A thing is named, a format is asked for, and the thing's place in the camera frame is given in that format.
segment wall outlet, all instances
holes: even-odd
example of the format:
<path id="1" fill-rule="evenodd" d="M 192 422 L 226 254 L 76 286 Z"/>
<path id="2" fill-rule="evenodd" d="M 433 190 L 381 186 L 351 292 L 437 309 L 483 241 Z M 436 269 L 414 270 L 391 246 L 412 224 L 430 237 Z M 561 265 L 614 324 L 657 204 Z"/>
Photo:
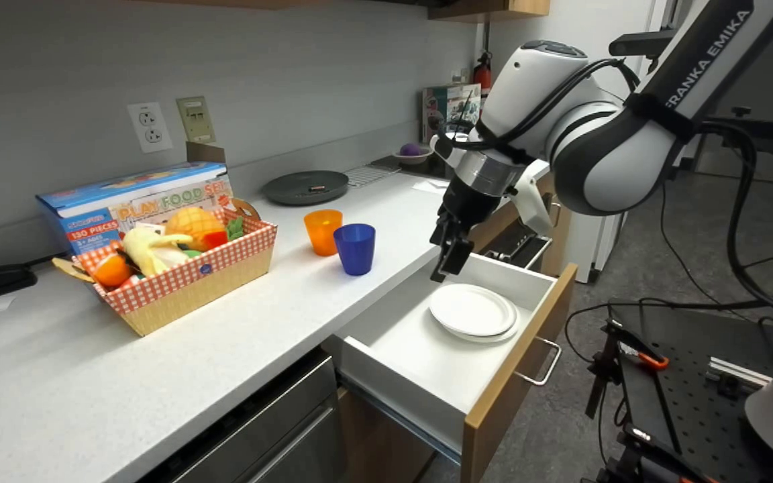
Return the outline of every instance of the wall outlet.
<path id="1" fill-rule="evenodd" d="M 188 143 L 213 143 L 216 125 L 210 124 L 206 100 L 205 96 L 179 96 L 178 113 Z"/>
<path id="2" fill-rule="evenodd" d="M 171 137 L 158 102 L 128 105 L 127 109 L 146 152 L 171 149 Z"/>

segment white countertop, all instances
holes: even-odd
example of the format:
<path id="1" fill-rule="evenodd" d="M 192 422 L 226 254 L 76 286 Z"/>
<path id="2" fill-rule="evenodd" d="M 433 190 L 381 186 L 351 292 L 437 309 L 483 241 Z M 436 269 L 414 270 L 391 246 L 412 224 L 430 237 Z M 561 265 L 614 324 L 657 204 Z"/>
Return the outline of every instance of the white countertop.
<path id="1" fill-rule="evenodd" d="M 367 275 L 279 224 L 272 273 L 137 337 L 88 284 L 39 269 L 0 298 L 0 479 L 134 479 L 428 263 L 445 183 L 359 169 L 328 204 L 379 228 Z"/>

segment open drawer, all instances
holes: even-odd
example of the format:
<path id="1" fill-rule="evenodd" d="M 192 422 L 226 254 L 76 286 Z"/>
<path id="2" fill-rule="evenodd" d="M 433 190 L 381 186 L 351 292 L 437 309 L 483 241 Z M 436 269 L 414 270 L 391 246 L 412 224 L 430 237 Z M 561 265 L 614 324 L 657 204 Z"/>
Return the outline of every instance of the open drawer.
<path id="1" fill-rule="evenodd" d="M 428 298 L 441 286 L 430 273 L 433 263 L 412 273 L 328 349 L 349 391 L 459 465 L 464 483 L 480 479 L 530 387 L 546 383 L 558 359 L 549 337 L 570 309 L 574 265 L 553 278 L 469 254 L 448 282 L 489 286 L 518 312 L 516 334 L 496 347 L 459 341 L 430 317 Z"/>

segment white wall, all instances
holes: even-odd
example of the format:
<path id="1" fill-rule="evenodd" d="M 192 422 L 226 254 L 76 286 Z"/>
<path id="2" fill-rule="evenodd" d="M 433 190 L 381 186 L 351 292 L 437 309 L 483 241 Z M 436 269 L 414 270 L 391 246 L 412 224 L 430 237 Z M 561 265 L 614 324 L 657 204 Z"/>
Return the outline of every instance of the white wall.
<path id="1" fill-rule="evenodd" d="M 351 0 L 245 10 L 0 0 L 0 263 L 52 251 L 35 194 L 179 164 L 174 96 L 205 94 L 234 183 L 354 167 L 416 135 L 416 90 L 477 53 L 477 26 Z M 174 149 L 146 156 L 127 105 L 162 102 Z"/>
<path id="2" fill-rule="evenodd" d="M 604 58 L 608 45 L 622 33 L 660 30 L 667 0 L 551 0 L 549 17 L 492 21 L 492 53 L 496 73 L 527 39 L 558 39 Z M 600 73 L 604 85 L 620 89 L 614 70 Z"/>

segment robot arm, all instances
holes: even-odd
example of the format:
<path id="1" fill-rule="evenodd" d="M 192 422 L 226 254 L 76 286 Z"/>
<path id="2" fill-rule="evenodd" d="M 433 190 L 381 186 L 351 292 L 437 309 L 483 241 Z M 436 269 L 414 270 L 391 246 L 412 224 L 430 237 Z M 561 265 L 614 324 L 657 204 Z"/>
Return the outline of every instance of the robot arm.
<path id="1" fill-rule="evenodd" d="M 622 70 L 620 62 L 587 62 L 561 42 L 520 45 L 493 84 L 480 125 L 467 140 L 436 145 L 453 179 L 433 233 L 442 246 L 433 278 L 463 270 L 469 228 L 499 207 L 534 157 L 551 160 L 557 194 L 574 212 L 614 215 L 642 204 L 708 102 L 770 35 L 773 0 L 695 4 L 629 100 L 591 78 L 600 67 Z"/>

